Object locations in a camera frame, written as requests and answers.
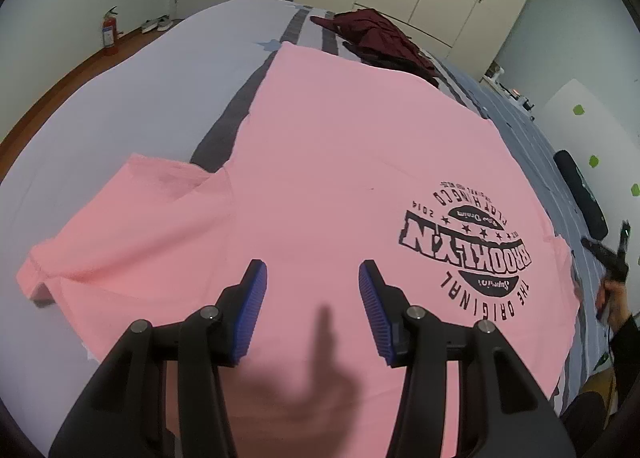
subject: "shoe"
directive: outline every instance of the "shoe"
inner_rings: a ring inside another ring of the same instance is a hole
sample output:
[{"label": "shoe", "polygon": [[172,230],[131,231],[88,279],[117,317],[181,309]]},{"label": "shoe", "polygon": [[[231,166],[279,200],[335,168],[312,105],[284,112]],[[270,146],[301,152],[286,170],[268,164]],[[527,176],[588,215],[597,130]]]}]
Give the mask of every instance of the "shoe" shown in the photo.
[{"label": "shoe", "polygon": [[174,24],[170,19],[169,15],[165,14],[164,16],[160,16],[158,18],[158,32],[168,31],[171,26]]},{"label": "shoe", "polygon": [[142,30],[143,34],[145,32],[152,31],[158,26],[159,21],[160,21],[160,18],[156,18],[155,20],[147,20],[140,26],[140,30]]}]

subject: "fire extinguisher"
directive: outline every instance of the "fire extinguisher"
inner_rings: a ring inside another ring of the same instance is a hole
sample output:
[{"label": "fire extinguisher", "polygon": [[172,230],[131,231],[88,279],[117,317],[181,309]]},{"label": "fire extinguisher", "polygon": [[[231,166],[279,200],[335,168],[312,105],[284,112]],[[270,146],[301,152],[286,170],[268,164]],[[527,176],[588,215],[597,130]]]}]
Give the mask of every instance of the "fire extinguisher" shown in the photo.
[{"label": "fire extinguisher", "polygon": [[118,13],[114,11],[115,8],[109,9],[102,21],[102,44],[104,45],[104,53],[107,56],[112,56],[118,52],[118,26],[116,25],[116,15]]}]

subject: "bed sheet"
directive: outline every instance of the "bed sheet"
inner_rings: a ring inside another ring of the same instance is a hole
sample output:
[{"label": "bed sheet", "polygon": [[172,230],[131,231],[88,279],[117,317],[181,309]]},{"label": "bed sheet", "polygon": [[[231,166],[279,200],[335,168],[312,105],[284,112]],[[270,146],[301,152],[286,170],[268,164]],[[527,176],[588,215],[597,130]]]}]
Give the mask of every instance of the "bed sheet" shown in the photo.
[{"label": "bed sheet", "polygon": [[[359,61],[340,38],[309,21],[314,15],[330,13],[281,0],[232,0],[192,16],[74,93],[0,184],[0,397],[44,454],[97,362],[57,306],[39,308],[20,292],[15,275],[29,248],[55,235],[130,154],[189,161],[230,103],[250,95],[252,75],[282,41]],[[554,398],[565,406],[606,346],[592,300],[600,269],[579,242],[586,226],[538,129],[453,67],[438,66],[440,89],[494,121],[575,250],[585,307]]]}]

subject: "black pants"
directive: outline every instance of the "black pants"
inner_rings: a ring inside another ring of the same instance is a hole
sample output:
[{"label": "black pants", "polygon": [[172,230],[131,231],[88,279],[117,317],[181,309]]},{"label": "black pants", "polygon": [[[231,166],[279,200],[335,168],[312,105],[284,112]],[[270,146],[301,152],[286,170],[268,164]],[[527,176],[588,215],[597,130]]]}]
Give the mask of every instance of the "black pants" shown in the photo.
[{"label": "black pants", "polygon": [[600,437],[606,419],[607,408],[602,397],[595,391],[586,391],[576,396],[560,415],[578,458]]}]

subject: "silver screw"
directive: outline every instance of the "silver screw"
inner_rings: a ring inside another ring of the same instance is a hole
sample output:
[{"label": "silver screw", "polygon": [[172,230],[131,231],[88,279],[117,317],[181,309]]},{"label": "silver screw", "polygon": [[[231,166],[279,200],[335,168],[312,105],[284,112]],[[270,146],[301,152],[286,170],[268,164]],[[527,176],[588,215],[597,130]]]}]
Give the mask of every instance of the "silver screw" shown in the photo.
[{"label": "silver screw", "polygon": [[489,321],[488,319],[482,319],[482,321],[478,322],[478,328],[481,332],[491,333],[495,330],[495,324]]},{"label": "silver screw", "polygon": [[425,315],[427,315],[427,311],[423,307],[413,305],[406,309],[406,314],[411,319],[422,319]]},{"label": "silver screw", "polygon": [[131,323],[130,329],[133,333],[142,333],[149,326],[149,323],[144,319],[138,319]]},{"label": "silver screw", "polygon": [[200,315],[203,316],[204,319],[215,319],[220,315],[220,310],[218,309],[218,307],[209,305],[208,307],[203,307],[200,310]]}]

